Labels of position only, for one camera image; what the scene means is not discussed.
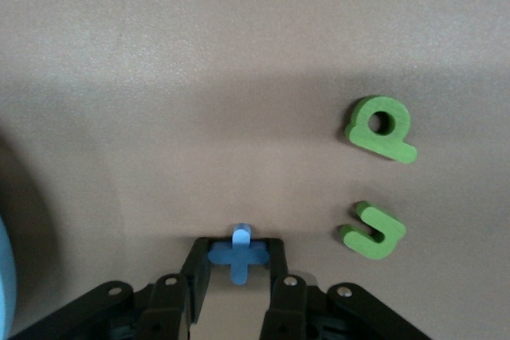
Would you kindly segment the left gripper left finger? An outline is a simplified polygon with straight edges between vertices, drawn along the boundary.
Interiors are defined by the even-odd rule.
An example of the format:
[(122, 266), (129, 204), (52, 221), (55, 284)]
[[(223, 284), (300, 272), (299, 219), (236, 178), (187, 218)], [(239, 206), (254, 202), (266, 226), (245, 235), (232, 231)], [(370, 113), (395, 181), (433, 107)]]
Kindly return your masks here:
[(12, 339), (188, 339), (210, 280), (210, 240), (198, 238), (178, 273), (145, 288), (103, 283)]

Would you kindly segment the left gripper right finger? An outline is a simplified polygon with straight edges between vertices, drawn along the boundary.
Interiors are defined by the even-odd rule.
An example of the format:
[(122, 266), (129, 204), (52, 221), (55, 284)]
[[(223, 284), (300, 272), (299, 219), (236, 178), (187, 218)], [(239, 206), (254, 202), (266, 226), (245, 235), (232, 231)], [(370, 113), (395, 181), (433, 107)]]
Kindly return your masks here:
[(355, 283), (323, 292), (292, 274), (284, 242), (263, 240), (269, 251), (270, 304), (261, 339), (428, 339), (429, 336)]

